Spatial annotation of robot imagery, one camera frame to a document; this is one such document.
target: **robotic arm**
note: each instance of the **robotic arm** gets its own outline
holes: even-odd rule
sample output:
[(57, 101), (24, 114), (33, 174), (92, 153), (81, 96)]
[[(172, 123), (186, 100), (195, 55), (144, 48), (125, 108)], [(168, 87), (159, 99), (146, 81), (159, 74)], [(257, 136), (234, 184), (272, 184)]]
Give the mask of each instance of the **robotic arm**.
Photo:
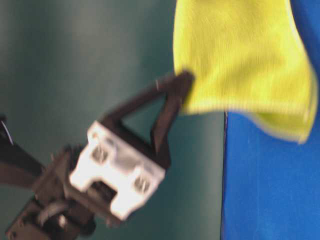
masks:
[[(127, 221), (165, 178), (170, 167), (168, 132), (194, 77), (170, 75), (117, 107), (87, 131), (85, 147), (66, 147), (44, 168), (18, 145), (0, 116), (0, 184), (34, 191), (6, 231), (10, 240), (73, 240), (95, 230), (94, 216), (109, 226)], [(165, 95), (148, 144), (122, 119)]]

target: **yellow microfiber towel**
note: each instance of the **yellow microfiber towel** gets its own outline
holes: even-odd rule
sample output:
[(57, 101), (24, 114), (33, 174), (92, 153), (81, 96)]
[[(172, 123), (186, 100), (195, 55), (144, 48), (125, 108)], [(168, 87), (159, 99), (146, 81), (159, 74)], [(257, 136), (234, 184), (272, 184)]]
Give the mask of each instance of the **yellow microfiber towel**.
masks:
[(173, 59), (195, 75), (187, 114), (243, 112), (273, 136), (307, 140), (318, 85), (289, 0), (177, 0)]

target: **blue surface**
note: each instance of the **blue surface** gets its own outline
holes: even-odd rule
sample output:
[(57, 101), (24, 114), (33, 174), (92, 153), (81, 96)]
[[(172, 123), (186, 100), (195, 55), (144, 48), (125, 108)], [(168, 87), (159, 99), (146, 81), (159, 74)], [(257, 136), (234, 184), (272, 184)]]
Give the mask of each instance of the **blue surface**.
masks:
[[(320, 1), (291, 1), (294, 19), (320, 76)], [(320, 113), (304, 145), (266, 135), (229, 113), (221, 237), (320, 239)]]

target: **metal bolt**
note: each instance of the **metal bolt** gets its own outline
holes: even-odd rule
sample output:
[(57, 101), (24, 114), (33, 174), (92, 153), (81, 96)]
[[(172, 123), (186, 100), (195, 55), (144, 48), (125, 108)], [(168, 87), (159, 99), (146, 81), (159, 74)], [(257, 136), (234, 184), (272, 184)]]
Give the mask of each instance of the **metal bolt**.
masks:
[(65, 228), (65, 226), (67, 225), (67, 219), (66, 219), (66, 217), (65, 216), (63, 216), (63, 215), (60, 215), (59, 216), (59, 219), (58, 219), (58, 224), (59, 224), (59, 226), (61, 227), (61, 228)]
[(97, 163), (103, 164), (107, 160), (108, 153), (99, 145), (94, 149), (92, 156)]
[(135, 189), (140, 192), (140, 193), (145, 193), (146, 191), (148, 191), (149, 187), (150, 187), (150, 182), (139, 176), (135, 181), (134, 181), (134, 186)]

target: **green wall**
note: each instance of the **green wall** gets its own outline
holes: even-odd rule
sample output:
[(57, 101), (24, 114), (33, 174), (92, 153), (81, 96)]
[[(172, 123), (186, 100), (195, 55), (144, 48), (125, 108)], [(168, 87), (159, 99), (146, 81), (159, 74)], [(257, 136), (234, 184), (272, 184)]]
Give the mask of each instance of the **green wall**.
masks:
[[(174, 12), (172, 0), (0, 0), (0, 113), (14, 140), (43, 164), (84, 143), (95, 119), (172, 72)], [(145, 134), (156, 110), (128, 124)], [(120, 228), (97, 219), (89, 239), (219, 239), (223, 114), (180, 116), (169, 144), (148, 204)], [(0, 188), (0, 233), (31, 195)]]

